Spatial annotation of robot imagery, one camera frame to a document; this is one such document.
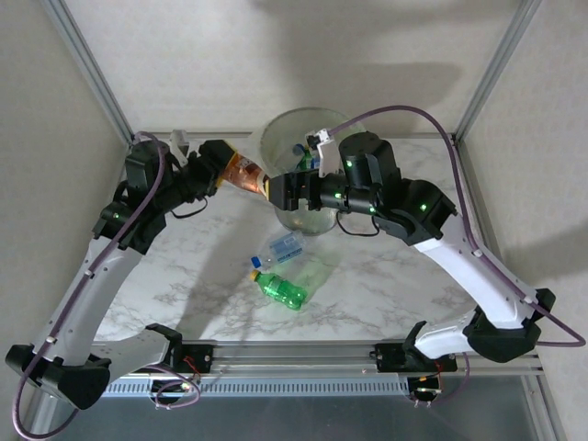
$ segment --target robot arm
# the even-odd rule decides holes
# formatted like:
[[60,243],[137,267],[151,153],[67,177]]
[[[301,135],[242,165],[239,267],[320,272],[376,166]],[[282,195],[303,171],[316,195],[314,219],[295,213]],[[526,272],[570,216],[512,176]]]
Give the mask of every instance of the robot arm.
[[[96,257],[112,246],[155,187],[161,149],[164,170],[153,198],[117,240],[118,246],[106,259],[98,259],[101,263],[96,266]],[[182,166],[159,141],[134,145],[125,161],[127,180],[100,213],[84,262],[62,302],[37,340],[31,345],[13,345],[6,363],[22,374],[37,358],[28,382],[77,409],[90,407],[110,382],[129,372],[161,362],[178,366],[182,335],[162,325],[147,326],[140,334],[108,346],[93,345],[94,337],[120,286],[165,227],[165,213],[185,202],[213,196],[233,155],[226,142],[207,141]],[[81,291],[80,281],[85,283]],[[53,335],[59,320],[60,331]]]
[[[321,133],[325,130],[310,137],[309,144],[319,152],[324,145],[332,150],[332,143]],[[555,296],[548,289],[535,290],[521,282],[487,248],[473,249],[455,205],[430,182],[402,178],[388,142],[362,132],[343,140],[339,153],[344,174],[327,173],[333,171],[329,167],[277,176],[269,180],[270,202],[279,209],[294,210],[303,198],[309,209],[373,216],[385,233],[443,267],[479,305],[450,322],[417,323],[403,346],[406,359],[399,368],[426,371],[431,360],[470,350],[504,363],[533,349],[541,315],[529,303],[550,311]],[[523,290],[525,301],[482,262],[483,255]]]

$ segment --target white marble surface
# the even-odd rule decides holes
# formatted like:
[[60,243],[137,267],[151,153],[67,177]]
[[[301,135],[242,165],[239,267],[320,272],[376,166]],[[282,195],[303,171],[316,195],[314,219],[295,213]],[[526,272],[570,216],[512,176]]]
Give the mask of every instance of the white marble surface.
[[[252,153],[246,140],[232,142]],[[457,201],[440,140],[391,140],[406,177],[429,179]],[[189,212],[186,206],[178,212]],[[309,288],[301,311],[265,297],[248,275],[250,257],[272,232],[273,208],[224,185],[201,214],[168,226],[133,270],[100,325],[97,340],[118,340],[159,322],[187,339],[363,340],[404,337],[420,320],[439,322],[473,306],[443,270],[384,233],[314,238],[304,257],[280,272]],[[343,219],[371,231],[368,217]]]

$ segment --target black bracket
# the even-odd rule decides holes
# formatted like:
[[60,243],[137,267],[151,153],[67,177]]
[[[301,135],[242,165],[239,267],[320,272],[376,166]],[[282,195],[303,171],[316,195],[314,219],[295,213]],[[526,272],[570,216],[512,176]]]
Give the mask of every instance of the black bracket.
[[437,372],[439,368],[442,372],[458,370],[454,356],[442,356],[437,360],[427,358],[415,366],[407,359],[402,343],[378,343],[374,347],[375,350],[370,353],[370,356],[376,359],[378,372],[424,373]]
[[408,391],[418,401],[433,401],[440,393],[439,387],[440,381],[437,375],[408,379]]
[[[33,345],[13,345],[6,363],[22,375],[35,356]],[[28,377],[28,383],[43,386],[51,395],[68,401],[77,409],[94,405],[110,382],[109,358],[90,356],[82,366],[63,366],[63,360],[42,358]]]
[[[538,289],[537,303],[543,309],[551,311],[555,295],[547,288]],[[537,326],[537,320],[541,317],[543,316],[535,311],[530,319],[523,321],[521,328],[498,329],[478,307],[471,324],[463,333],[468,337],[471,348],[478,354],[496,363],[506,363],[533,350],[541,335],[541,329]]]
[[182,359],[182,334],[159,323],[149,324],[145,329],[161,334],[169,341],[167,353],[162,361],[176,369]]
[[456,372],[458,364],[454,356],[441,356],[432,360],[415,347],[416,336],[426,325],[418,322],[403,343],[378,343],[369,355],[376,358],[378,372]]
[[182,360],[178,364],[179,372],[192,372],[191,366],[185,361],[189,357],[190,363],[200,374],[209,374],[212,366],[213,345],[182,345]]

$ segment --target small bottle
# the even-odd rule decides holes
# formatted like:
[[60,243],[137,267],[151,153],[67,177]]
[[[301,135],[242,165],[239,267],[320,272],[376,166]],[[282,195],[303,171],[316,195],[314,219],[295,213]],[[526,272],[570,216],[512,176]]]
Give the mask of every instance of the small bottle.
[[308,147],[302,147],[304,151],[304,155],[300,162],[298,163],[297,170],[299,171],[306,171],[306,170],[314,170],[315,168],[319,168],[321,164],[321,158],[319,156],[319,152],[317,150],[311,150]]
[[282,264],[304,252],[304,235],[301,232],[289,232],[277,239],[270,240],[262,251],[251,258],[255,269],[269,269]]
[[266,181],[269,176],[262,168],[235,152],[225,168],[222,179],[243,190],[258,193],[266,198]]
[[281,301],[294,311],[300,310],[302,303],[308,296],[305,289],[292,285],[273,273],[262,274],[257,270],[253,270],[249,277],[254,282],[257,282],[264,294],[274,300]]

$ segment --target purple cable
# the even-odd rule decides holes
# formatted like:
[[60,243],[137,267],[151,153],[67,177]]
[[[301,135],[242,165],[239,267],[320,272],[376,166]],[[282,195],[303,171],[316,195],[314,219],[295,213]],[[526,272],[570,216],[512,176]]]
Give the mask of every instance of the purple cable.
[[[405,105],[379,107],[379,108],[375,108],[373,110],[370,110],[369,112],[358,115],[357,117],[352,118],[352,119],[348,120],[347,122],[344,122],[343,124],[340,124],[339,126],[335,127],[334,129],[328,130],[328,133],[330,136],[334,136],[335,134],[337,134],[341,130],[347,129],[348,127],[356,124],[357,122],[359,122],[365,118],[368,118],[368,117],[371,117],[374,115],[378,115],[379,113],[391,112],[392,110],[405,110],[408,112],[416,113],[417,115],[420,115],[420,116],[424,117],[425,119],[428,119],[429,122],[435,126],[435,128],[437,129],[437,131],[441,135],[441,138],[443,138],[443,141],[445,142],[445,145],[447,147],[447,151],[449,152],[449,161],[451,162],[451,171],[453,172],[453,177],[456,181],[459,207],[461,209],[461,214],[463,217],[463,223],[464,223],[464,228],[466,231],[466,236],[468,238],[469,245],[474,250],[480,250],[480,247],[478,246],[478,243],[476,242],[473,231],[471,229],[471,224],[469,222],[468,207],[466,205],[466,199],[463,194],[463,190],[461,188],[461,180],[459,178],[457,153],[455,152],[453,144],[451,143],[449,136],[447,135],[447,133],[445,132],[445,130],[443,129],[441,124],[435,118],[433,118],[433,116],[431,116],[428,112],[426,112],[418,107],[405,106]],[[525,292],[523,292],[513,281],[511,281],[511,279],[508,278],[508,276],[505,273],[503,273],[500,270],[500,268],[498,266],[496,266],[494,264],[494,262],[491,261],[485,254],[482,254],[480,259],[483,262],[483,264],[485,264],[492,271],[492,273],[494,275],[496,275],[499,279],[501,279],[501,281],[507,287],[509,287],[521,301],[527,303],[531,308],[533,308],[533,310],[537,311],[539,314],[550,319],[553,323],[558,325],[560,329],[562,329],[567,334],[571,335],[573,338],[575,338],[577,340],[576,342],[537,342],[538,346],[582,347],[582,346],[586,345],[586,340],[580,334],[576,333],[570,326],[568,326],[566,323],[562,322],[560,319],[558,319],[553,314],[551,314],[551,312],[547,311],[545,308],[542,308],[534,301],[527,302]]]
[[[139,205],[139,207],[137,207],[137,209],[130,215],[129,219],[120,228],[120,231],[112,238],[112,240],[108,243],[108,245],[104,248],[104,250],[102,250],[102,252],[96,257],[94,262],[92,262],[92,264],[90,264],[90,266],[88,267],[88,270],[91,271],[92,273],[94,273],[96,271],[96,269],[106,260],[106,258],[110,255],[110,253],[112,253],[112,251],[119,245],[120,238],[127,232],[127,230],[134,223],[134,221],[137,220],[137,218],[141,215],[141,213],[147,207],[149,202],[151,202],[151,199],[153,199],[153,196],[155,195],[155,192],[157,191],[157,188],[161,184],[162,179],[164,177],[165,151],[164,151],[163,146],[159,143],[159,140],[157,140],[157,138],[155,138],[155,136],[153,136],[151,133],[140,131],[139,133],[137,133],[137,135],[138,136],[145,136],[145,137],[150,138],[150,139],[157,142],[157,152],[159,153],[159,168],[157,170],[157,176],[155,177],[155,181],[153,182],[153,186],[149,190],[149,193],[147,193],[147,196],[145,196],[145,199],[142,201],[142,203]],[[70,314],[72,308],[74,307],[74,304],[77,302],[80,295],[84,291],[84,288],[85,288],[89,279],[90,279],[90,276],[87,274],[84,274],[82,276],[82,278],[80,279],[80,281],[78,282],[78,284],[75,286],[75,288],[73,289],[72,295],[65,303],[65,306],[63,307],[61,314],[59,315],[57,320],[55,320],[55,324],[51,328],[51,332],[48,335],[48,338],[49,337],[57,338],[59,331],[62,329],[63,322],[65,322],[65,320],[67,319],[68,315]],[[48,438],[51,438],[52,436],[59,434],[63,429],[65,429],[65,427],[67,427],[69,425],[69,423],[74,419],[74,417],[79,412],[78,409],[74,409],[72,414],[68,417],[67,420],[65,420],[65,422],[61,426],[50,431],[47,434],[42,434],[42,435],[32,434],[31,432],[29,432],[24,427],[24,425],[22,424],[22,421],[20,420],[20,402],[22,400],[23,389],[25,389],[25,385],[27,384],[27,379],[30,376],[33,369],[37,366],[39,361],[45,356],[45,354],[49,350],[50,346],[51,346],[51,344],[48,343],[47,341],[45,341],[45,343],[43,343],[43,345],[41,345],[39,352],[37,352],[37,354],[33,357],[33,359],[28,364],[27,368],[25,368],[24,372],[22,373],[22,376],[20,377],[20,381],[18,382],[17,393],[16,393],[15,398],[12,403],[12,423],[13,423],[15,429],[17,430],[18,434],[20,436],[22,436],[23,438],[29,439],[29,440],[48,439]]]
[[[165,374],[171,374],[171,375],[178,377],[180,379],[179,381],[172,381],[171,383],[167,383],[166,385],[162,386],[157,391],[157,393],[155,394],[155,399],[154,399],[156,407],[161,406],[161,407],[164,407],[165,409],[167,409],[168,411],[171,411],[172,409],[179,409],[181,407],[191,406],[192,404],[194,404],[194,403],[198,402],[198,400],[200,400],[200,388],[192,379],[184,377],[183,375],[175,372],[171,368],[165,367],[162,365],[150,365],[147,368],[159,370],[160,372],[163,372]],[[180,402],[178,404],[161,404],[159,402],[159,399],[160,399],[162,393],[164,393],[168,389],[171,389],[175,386],[180,386],[184,383],[188,383],[191,386],[192,390],[195,392],[194,398],[192,400],[189,400],[186,402]]]

